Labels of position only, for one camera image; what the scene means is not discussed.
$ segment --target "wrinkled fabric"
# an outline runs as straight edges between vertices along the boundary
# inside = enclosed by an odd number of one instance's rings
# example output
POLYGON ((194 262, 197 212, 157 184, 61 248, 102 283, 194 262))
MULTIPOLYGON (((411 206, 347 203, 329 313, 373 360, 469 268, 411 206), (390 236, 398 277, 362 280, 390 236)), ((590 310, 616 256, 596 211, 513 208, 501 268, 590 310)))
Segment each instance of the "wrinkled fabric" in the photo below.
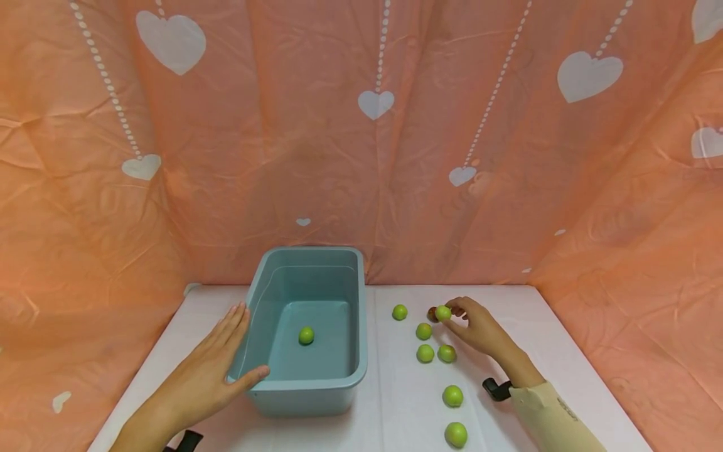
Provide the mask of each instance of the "wrinkled fabric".
POLYGON ((720 0, 0 4, 0 444, 82 451, 278 245, 531 283, 658 451, 723 431, 720 0))

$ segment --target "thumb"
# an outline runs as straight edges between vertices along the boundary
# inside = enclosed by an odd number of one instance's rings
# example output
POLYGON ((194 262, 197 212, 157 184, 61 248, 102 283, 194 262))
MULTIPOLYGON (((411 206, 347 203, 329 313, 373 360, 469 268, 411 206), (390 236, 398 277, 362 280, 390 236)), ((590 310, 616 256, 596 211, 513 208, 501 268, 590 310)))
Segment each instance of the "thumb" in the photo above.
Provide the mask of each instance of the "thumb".
POLYGON ((259 366, 253 370, 250 370, 243 377, 234 381, 229 385, 231 392, 234 394, 240 394, 248 391, 249 389, 256 386, 256 383, 260 382, 269 375, 268 366, 259 366))
POLYGON ((457 337, 464 340, 467 334, 467 327, 462 326, 451 319, 442 321, 442 324, 449 328, 457 337))

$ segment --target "beige prosthetic sleeve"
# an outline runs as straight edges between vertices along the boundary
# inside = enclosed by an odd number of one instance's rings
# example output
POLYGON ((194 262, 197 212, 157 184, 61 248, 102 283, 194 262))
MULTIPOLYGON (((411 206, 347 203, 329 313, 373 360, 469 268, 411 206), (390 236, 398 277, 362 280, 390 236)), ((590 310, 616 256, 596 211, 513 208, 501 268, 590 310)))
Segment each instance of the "beige prosthetic sleeve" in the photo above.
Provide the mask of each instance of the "beige prosthetic sleeve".
POLYGON ((522 424, 542 452, 605 451, 548 382, 533 388, 510 388, 522 424))

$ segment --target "black clamp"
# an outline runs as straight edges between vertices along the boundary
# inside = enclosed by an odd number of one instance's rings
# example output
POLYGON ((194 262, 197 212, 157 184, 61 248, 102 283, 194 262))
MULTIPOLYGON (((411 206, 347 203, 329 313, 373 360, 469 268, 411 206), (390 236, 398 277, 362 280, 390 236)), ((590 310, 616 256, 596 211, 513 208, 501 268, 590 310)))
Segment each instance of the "black clamp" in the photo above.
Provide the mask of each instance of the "black clamp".
POLYGON ((163 452, 193 452, 196 450, 196 446, 198 443, 201 442, 203 439, 203 435, 200 433, 193 432, 191 430, 186 430, 183 433, 183 439, 179 443, 178 448, 172 448, 166 446, 163 448, 163 452))
POLYGON ((489 394, 489 397, 496 402, 501 402, 510 398, 510 388, 512 388, 511 381, 505 381, 502 385, 497 385, 494 378, 487 378, 482 382, 482 387, 489 394))

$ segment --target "hand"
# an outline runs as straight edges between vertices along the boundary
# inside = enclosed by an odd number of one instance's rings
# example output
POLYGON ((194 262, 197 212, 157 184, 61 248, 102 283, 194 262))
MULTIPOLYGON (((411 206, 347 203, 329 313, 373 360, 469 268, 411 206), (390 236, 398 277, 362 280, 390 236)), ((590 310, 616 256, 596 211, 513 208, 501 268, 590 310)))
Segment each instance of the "hand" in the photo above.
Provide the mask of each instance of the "hand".
POLYGON ((468 325, 464 327, 452 320, 442 323, 473 349, 489 355, 495 361, 500 361, 505 354, 517 349, 507 331, 497 323, 487 308, 472 298, 457 297, 447 302, 446 306, 454 315, 467 320, 468 325))
POLYGON ((487 308, 469 297, 450 300, 447 307, 457 317, 463 316, 468 325, 463 327, 452 320, 442 323, 473 349, 497 361, 515 388, 532 388, 544 383, 544 377, 527 353, 515 344, 487 308))
POLYGON ((253 388, 269 374, 260 366, 233 383, 226 374, 249 328, 251 312, 245 303, 233 306, 214 329, 168 376, 139 409, 166 419, 177 432, 201 422, 226 407, 239 394, 253 388))

